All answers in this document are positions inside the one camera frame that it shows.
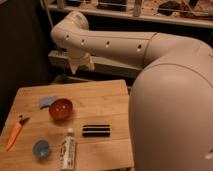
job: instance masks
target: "carrot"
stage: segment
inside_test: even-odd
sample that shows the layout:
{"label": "carrot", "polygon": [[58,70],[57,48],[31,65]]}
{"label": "carrot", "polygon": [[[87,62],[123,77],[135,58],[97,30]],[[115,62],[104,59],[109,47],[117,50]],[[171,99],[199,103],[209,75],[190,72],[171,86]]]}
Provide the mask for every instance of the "carrot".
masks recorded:
{"label": "carrot", "polygon": [[6,150],[8,151],[14,144],[19,132],[21,131],[22,125],[17,122],[13,126],[12,132],[10,134],[10,137],[8,139],[7,145],[6,145]]}

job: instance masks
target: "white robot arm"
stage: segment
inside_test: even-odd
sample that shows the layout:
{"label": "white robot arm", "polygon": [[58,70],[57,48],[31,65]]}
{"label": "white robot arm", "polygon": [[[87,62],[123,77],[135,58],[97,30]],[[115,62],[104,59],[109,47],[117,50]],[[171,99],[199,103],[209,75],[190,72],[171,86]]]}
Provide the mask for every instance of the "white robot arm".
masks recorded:
{"label": "white robot arm", "polygon": [[213,54],[193,38],[154,32],[89,31],[70,13],[51,32],[73,73],[90,54],[144,68],[129,102],[137,171],[213,170]]}

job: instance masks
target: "small bottle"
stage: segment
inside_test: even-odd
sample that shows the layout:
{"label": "small bottle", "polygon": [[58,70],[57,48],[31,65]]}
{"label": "small bottle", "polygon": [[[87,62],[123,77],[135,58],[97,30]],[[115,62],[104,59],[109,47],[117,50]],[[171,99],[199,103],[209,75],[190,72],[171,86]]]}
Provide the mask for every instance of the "small bottle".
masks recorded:
{"label": "small bottle", "polygon": [[65,140],[62,142],[60,154],[60,170],[73,171],[75,166],[75,138],[72,128],[67,130]]}

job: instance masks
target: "shelf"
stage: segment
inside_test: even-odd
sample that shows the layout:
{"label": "shelf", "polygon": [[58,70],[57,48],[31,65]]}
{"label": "shelf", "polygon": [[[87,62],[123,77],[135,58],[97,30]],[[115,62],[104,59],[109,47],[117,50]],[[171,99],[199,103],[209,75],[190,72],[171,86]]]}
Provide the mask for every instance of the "shelf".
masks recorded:
{"label": "shelf", "polygon": [[184,26],[201,27],[201,28],[213,28],[213,16],[212,18],[210,18],[210,20],[204,20],[204,19],[190,19],[190,18],[177,17],[175,16],[177,12],[176,13],[174,12],[174,15],[171,15],[171,16],[165,16],[161,14],[156,15],[156,12],[154,12],[154,11],[157,11],[156,7],[152,6],[152,8],[148,8],[146,3],[142,5],[143,10],[141,10],[140,15],[138,17],[134,17],[133,13],[134,13],[135,4],[132,0],[128,2],[127,10],[125,12],[97,9],[96,5],[97,5],[97,2],[95,3],[93,2],[93,4],[90,4],[90,5],[83,2],[79,7],[65,6],[65,8],[59,9],[56,4],[49,4],[48,8],[50,11],[60,11],[60,12],[66,12],[66,13],[76,10],[84,14],[94,15],[94,16],[112,17],[112,18],[129,19],[129,20],[141,20],[141,21],[148,21],[148,22],[184,25]]}

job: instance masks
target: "wooden tabletop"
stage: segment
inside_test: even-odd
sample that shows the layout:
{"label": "wooden tabletop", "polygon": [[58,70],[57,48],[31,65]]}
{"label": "wooden tabletop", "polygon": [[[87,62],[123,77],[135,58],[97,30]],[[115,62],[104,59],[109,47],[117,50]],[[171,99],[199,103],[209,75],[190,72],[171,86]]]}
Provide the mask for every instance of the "wooden tabletop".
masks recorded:
{"label": "wooden tabletop", "polygon": [[[54,123],[48,108],[39,109],[40,99],[52,96],[72,101],[74,114],[68,120]],[[69,127],[74,129],[77,141],[75,171],[132,167],[128,100],[123,80],[20,88],[0,137],[0,170],[59,170],[61,142]],[[20,114],[30,120],[6,152],[6,142]],[[111,136],[84,138],[85,124],[110,124]],[[38,160],[32,154],[33,145],[41,139],[47,140],[52,150],[45,160]]]}

